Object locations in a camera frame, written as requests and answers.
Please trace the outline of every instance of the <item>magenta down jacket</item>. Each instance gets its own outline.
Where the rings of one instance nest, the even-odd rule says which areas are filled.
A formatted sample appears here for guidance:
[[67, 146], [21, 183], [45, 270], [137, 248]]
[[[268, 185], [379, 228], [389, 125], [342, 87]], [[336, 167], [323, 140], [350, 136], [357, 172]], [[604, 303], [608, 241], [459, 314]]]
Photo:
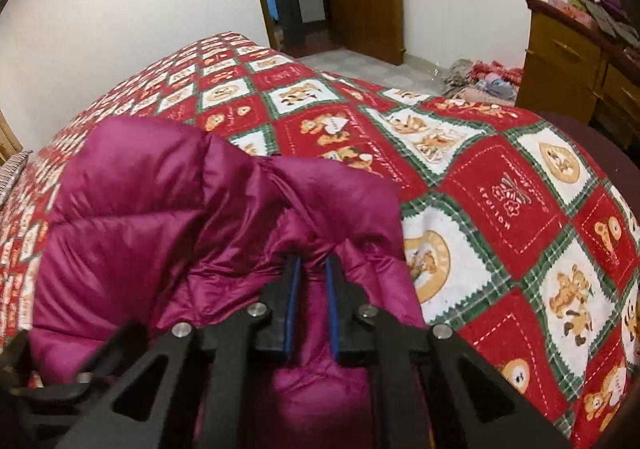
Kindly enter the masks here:
[[128, 320], [153, 336], [222, 321], [292, 251], [305, 267], [298, 347], [290, 366], [251, 372], [255, 446], [373, 447], [366, 373], [330, 354], [322, 265], [335, 251], [373, 304], [424, 326], [395, 185], [330, 160], [251, 157], [170, 120], [109, 119], [66, 168], [34, 304], [44, 381], [71, 380]]

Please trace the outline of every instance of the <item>drawer handle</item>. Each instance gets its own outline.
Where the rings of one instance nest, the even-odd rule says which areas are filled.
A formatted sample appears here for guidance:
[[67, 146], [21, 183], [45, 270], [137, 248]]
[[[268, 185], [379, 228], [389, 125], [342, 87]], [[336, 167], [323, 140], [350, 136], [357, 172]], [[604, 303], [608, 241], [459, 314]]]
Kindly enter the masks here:
[[560, 41], [556, 41], [555, 39], [551, 39], [551, 42], [553, 44], [555, 44], [558, 48], [560, 48], [562, 51], [567, 52], [568, 54], [574, 56], [575, 58], [577, 58], [579, 61], [582, 61], [583, 58], [581, 57], [581, 55], [575, 51], [573, 48], [571, 48], [570, 46], [567, 46], [564, 43], [561, 43]]
[[638, 106], [640, 106], [640, 100], [638, 100], [637, 98], [635, 98], [631, 93], [629, 93], [627, 90], [625, 90], [624, 88], [620, 88], [620, 91], [622, 91], [622, 93], [624, 93], [626, 96], [628, 96], [628, 98], [636, 103]]

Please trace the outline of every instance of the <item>pile of clothes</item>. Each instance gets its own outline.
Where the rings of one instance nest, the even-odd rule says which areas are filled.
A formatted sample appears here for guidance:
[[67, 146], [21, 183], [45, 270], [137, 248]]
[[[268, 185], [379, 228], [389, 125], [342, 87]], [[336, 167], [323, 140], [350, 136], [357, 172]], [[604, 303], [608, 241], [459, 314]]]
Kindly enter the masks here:
[[573, 5], [576, 4], [584, 7], [584, 11], [596, 20], [604, 33], [636, 50], [640, 48], [638, 32], [631, 26], [619, 0], [575, 0]]
[[[464, 98], [468, 102], [494, 102], [513, 106], [522, 74], [522, 68], [506, 68], [498, 61], [490, 64], [478, 61], [474, 64], [468, 59], [461, 59], [453, 63], [449, 75], [444, 79], [447, 86], [444, 96]], [[469, 97], [480, 100], [469, 100]]]

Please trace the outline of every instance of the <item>wooden dresser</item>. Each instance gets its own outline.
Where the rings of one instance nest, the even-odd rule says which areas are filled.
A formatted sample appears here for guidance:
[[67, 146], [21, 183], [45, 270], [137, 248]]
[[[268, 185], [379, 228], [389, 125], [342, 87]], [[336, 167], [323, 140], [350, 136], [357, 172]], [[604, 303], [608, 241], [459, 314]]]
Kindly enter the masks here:
[[640, 142], [640, 67], [599, 30], [540, 0], [516, 107], [552, 111], [601, 126], [620, 147]]

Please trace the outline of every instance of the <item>quilt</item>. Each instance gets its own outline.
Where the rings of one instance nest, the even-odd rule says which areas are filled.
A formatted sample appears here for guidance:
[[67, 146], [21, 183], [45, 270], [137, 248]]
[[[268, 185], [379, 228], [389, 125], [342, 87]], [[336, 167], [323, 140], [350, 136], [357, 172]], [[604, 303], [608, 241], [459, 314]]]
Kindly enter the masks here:
[[619, 409], [640, 360], [640, 227], [580, 145], [529, 111], [318, 72], [236, 32], [124, 80], [27, 166], [0, 214], [0, 347], [31, 327], [65, 165], [118, 114], [393, 180], [425, 321], [455, 328], [577, 449]]

